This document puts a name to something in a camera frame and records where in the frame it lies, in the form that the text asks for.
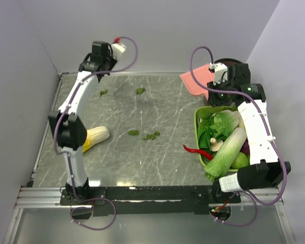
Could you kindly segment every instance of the wire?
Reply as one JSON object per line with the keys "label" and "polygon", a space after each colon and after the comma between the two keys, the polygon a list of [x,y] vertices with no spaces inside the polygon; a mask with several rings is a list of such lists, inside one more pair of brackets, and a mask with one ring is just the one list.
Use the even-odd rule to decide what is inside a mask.
{"label": "wire", "polygon": [[54,134],[53,134],[53,138],[54,138],[54,150],[55,152],[58,154],[58,155],[61,155],[61,154],[66,154],[67,155],[67,160],[68,160],[68,167],[69,167],[69,171],[70,171],[70,175],[71,175],[71,182],[72,182],[72,191],[73,191],[73,194],[74,194],[74,197],[77,201],[82,201],[82,202],[89,202],[89,201],[107,201],[108,203],[110,203],[114,209],[114,215],[113,215],[113,218],[112,218],[112,221],[105,227],[103,228],[93,228],[93,227],[90,227],[90,226],[87,226],[83,223],[80,223],[78,222],[77,220],[75,220],[73,217],[72,217],[72,213],[77,210],[77,209],[84,209],[86,207],[78,207],[78,208],[75,208],[73,209],[71,212],[70,212],[70,217],[71,217],[71,220],[72,222],[75,222],[76,224],[82,226],[82,227],[85,227],[87,229],[90,229],[90,230],[105,230],[107,229],[108,227],[110,227],[114,221],[115,221],[115,218],[116,218],[116,208],[115,208],[115,205],[113,204],[113,202],[109,199],[106,199],[106,198],[90,198],[90,199],[86,199],[86,200],[82,200],[78,197],[77,193],[76,193],[76,184],[75,184],[75,178],[74,178],[74,174],[73,174],[73,169],[72,169],[72,165],[71,165],[71,156],[70,156],[70,153],[68,151],[59,151],[58,149],[58,144],[57,144],[57,133],[58,133],[58,129],[60,127],[60,124],[62,122],[62,120],[64,119],[64,116],[68,113],[70,107],[71,107],[71,104],[79,90],[79,88],[81,87],[81,85],[90,77],[92,76],[95,76],[95,75],[105,75],[105,74],[110,74],[110,73],[116,73],[116,72],[121,72],[121,71],[124,71],[124,70],[127,70],[128,68],[130,68],[131,66],[133,66],[133,64],[137,61],[137,58],[138,58],[138,46],[136,44],[136,42],[129,38],[129,37],[119,37],[119,39],[127,39],[129,41],[131,41],[135,47],[135,57],[133,59],[133,61],[127,65],[125,68],[122,68],[122,69],[119,69],[119,70],[109,70],[109,71],[97,71],[97,72],[93,72],[87,76],[85,76],[81,81],[82,82],[79,82],[77,84],[77,86],[75,87],[71,97],[70,97],[70,100],[68,102],[68,105],[67,105],[67,108],[62,112],[62,115],[60,116],[60,118],[58,119],[57,123],[56,123],[56,126],[55,126],[55,129],[54,129]]}
{"label": "wire", "polygon": [[[268,136],[271,135],[270,133],[270,129],[266,123],[266,120],[264,118],[264,115],[262,114],[262,111],[260,109],[260,107],[257,105],[257,103],[253,100],[253,98],[251,98],[249,95],[245,94],[245,93],[241,93],[241,92],[238,92],[238,91],[230,91],[230,90],[217,90],[217,89],[212,89],[212,88],[209,88],[207,86],[204,86],[202,85],[198,80],[197,78],[195,77],[194,73],[193,73],[193,68],[192,68],[192,60],[193,60],[193,57],[194,57],[194,54],[199,50],[199,49],[206,49],[209,53],[210,53],[210,58],[211,58],[211,62],[213,62],[214,60],[214,57],[211,53],[211,50],[206,47],[206,46],[200,46],[200,47],[197,47],[196,49],[193,50],[192,54],[191,54],[191,58],[190,58],[190,73],[191,73],[191,76],[193,78],[193,80],[198,84],[198,86],[200,86],[201,88],[203,89],[206,89],[208,92],[212,92],[212,93],[223,93],[223,94],[235,94],[235,95],[240,95],[240,96],[244,96],[246,97],[247,99],[249,99],[251,101],[251,103],[255,106],[256,110],[258,111],[258,113],[260,114],[261,116],[261,119],[262,119],[262,122],[263,122],[263,125],[264,125],[264,128],[265,128],[265,131],[267,133]],[[252,192],[248,191],[249,194],[251,194],[251,196],[260,204],[262,205],[265,205],[265,206],[271,206],[271,205],[274,205],[276,202],[278,202],[284,191],[285,191],[285,188],[286,188],[286,184],[287,184],[287,169],[286,169],[286,165],[285,165],[285,161],[283,159],[283,157],[281,156],[279,150],[277,149],[275,143],[273,141],[270,142],[271,146],[273,147],[274,151],[276,152],[276,154],[278,155],[278,158],[279,158],[279,161],[280,161],[280,165],[281,165],[281,168],[283,170],[283,184],[282,184],[282,187],[278,193],[278,195],[276,196],[276,198],[271,201],[271,202],[262,202],[261,200],[259,200]]]}
{"label": "wire", "polygon": [[62,188],[63,188],[63,187],[60,187],[59,192],[63,195],[63,192],[61,191]]}
{"label": "wire", "polygon": [[211,215],[214,218],[215,221],[217,221],[218,223],[222,223],[224,225],[229,225],[229,226],[234,226],[234,227],[246,227],[246,226],[249,226],[249,225],[253,224],[256,221],[256,218],[258,216],[258,206],[256,204],[256,201],[253,199],[253,197],[249,193],[244,192],[244,191],[238,191],[238,192],[246,194],[252,200],[253,205],[255,207],[254,217],[249,222],[247,222],[245,224],[235,224],[235,223],[230,223],[230,222],[226,222],[226,221],[221,221],[218,218],[216,218],[215,216]]}
{"label": "wire", "polygon": [[223,82],[223,78],[224,78],[224,75],[227,73],[227,71],[225,71],[223,74],[222,74],[222,77],[220,78],[220,81]]}
{"label": "wire", "polygon": [[224,205],[219,206],[219,207],[216,207],[216,209],[220,210],[220,209],[224,208],[224,207],[229,203],[229,200],[230,200],[230,199],[227,198],[227,200],[225,201]]}
{"label": "wire", "polygon": [[112,45],[111,44],[108,44],[108,46],[110,47],[110,49],[111,49],[111,56],[113,57],[113,48],[112,48]]}

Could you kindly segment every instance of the red chili pepper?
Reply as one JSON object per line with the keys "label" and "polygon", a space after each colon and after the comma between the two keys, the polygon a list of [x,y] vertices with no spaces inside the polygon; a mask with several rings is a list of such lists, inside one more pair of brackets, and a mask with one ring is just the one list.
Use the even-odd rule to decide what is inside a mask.
{"label": "red chili pepper", "polygon": [[184,149],[190,153],[197,153],[197,154],[201,154],[203,156],[205,156],[208,160],[212,160],[213,156],[209,153],[207,153],[204,150],[201,149],[192,149],[192,148],[188,148],[187,146],[183,145]]}

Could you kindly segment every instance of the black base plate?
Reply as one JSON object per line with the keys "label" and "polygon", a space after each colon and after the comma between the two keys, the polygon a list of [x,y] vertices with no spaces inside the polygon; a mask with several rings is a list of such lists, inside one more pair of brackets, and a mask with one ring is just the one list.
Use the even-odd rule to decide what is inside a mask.
{"label": "black base plate", "polygon": [[[232,193],[215,195],[212,186],[160,186],[160,187],[90,187],[92,198],[111,200],[117,214],[165,214],[193,212],[198,215],[209,214],[209,204],[224,203]],[[230,203],[240,203],[235,196]],[[62,195],[60,205],[92,205],[93,201],[78,203],[70,195]],[[95,201],[93,216],[113,214],[108,202]]]}

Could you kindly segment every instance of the mushroom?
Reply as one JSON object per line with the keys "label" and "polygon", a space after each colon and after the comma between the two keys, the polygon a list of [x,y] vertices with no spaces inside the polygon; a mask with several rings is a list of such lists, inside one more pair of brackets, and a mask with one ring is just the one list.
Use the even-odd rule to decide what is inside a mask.
{"label": "mushroom", "polygon": [[224,141],[220,140],[219,142],[217,142],[215,138],[211,138],[210,143],[211,143],[211,151],[218,151],[219,148],[224,144]]}

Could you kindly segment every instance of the green fruit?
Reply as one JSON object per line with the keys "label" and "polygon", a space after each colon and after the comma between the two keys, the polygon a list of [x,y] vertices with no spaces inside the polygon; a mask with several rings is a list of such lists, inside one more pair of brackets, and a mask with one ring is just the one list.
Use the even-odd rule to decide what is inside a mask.
{"label": "green fruit", "polygon": [[248,157],[246,157],[246,155],[242,152],[239,152],[236,159],[234,160],[234,162],[232,163],[232,165],[230,166],[232,169],[240,169],[240,168],[244,168],[246,166],[249,166],[250,161],[248,159]]}

